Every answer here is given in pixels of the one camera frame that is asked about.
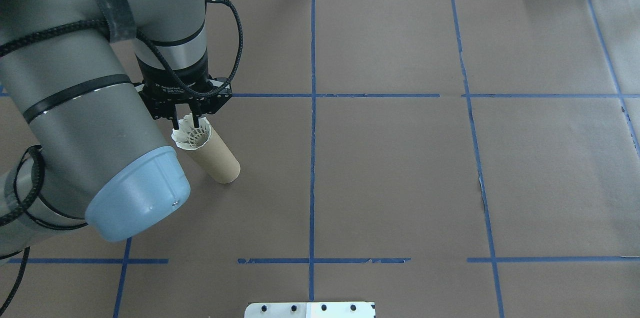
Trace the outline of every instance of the table surface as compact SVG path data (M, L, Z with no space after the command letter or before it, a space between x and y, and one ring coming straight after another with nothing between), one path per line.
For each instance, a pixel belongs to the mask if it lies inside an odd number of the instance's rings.
M240 177L218 185L178 152L181 209L126 242L86 228L33 247L7 316L307 300L637 316L638 0L232 1L244 55L210 121ZM210 71L226 76L234 20L207 14ZM139 79L130 45L114 48ZM8 97L0 109L5 171L35 140Z

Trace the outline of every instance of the metal plate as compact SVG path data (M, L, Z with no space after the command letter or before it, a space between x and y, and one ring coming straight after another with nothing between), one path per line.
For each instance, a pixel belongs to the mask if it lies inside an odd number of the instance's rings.
M375 318L373 302L288 302L252 303L244 318Z

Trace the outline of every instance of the badminton shuttlecock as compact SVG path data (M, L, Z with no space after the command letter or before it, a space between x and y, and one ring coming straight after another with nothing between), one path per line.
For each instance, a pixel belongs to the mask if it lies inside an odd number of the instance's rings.
M194 126L192 114L178 120L178 130L171 133L176 146L186 151L215 181L231 183L240 175L240 163L231 153L207 118L198 119Z

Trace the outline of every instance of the silver band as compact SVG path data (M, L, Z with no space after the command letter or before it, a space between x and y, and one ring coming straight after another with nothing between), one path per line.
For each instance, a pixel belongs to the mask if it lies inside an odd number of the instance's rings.
M198 60L202 58L202 55L207 49L207 33L206 29L203 28L201 32L189 42L181 44L179 46L171 46L171 47L161 47L158 46L158 50L162 53L162 56L167 60L169 66L174 69L184 69L192 66ZM133 50L135 51L135 56L138 59L142 60L142 62L150 65L151 67L157 69L165 69L158 59L151 53L146 45L135 39L133 41Z

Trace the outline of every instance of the robotic arm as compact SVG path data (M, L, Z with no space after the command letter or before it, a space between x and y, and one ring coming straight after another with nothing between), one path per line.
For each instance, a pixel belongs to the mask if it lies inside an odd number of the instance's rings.
M0 176L0 264L85 220L106 240L126 239L189 197L153 119L177 129L176 104L188 104L197 127L221 108L242 41L230 79L211 79L203 0L126 1L138 30L137 87L105 37L97 0L0 0L0 81L41 143ZM211 2L238 19L228 1Z

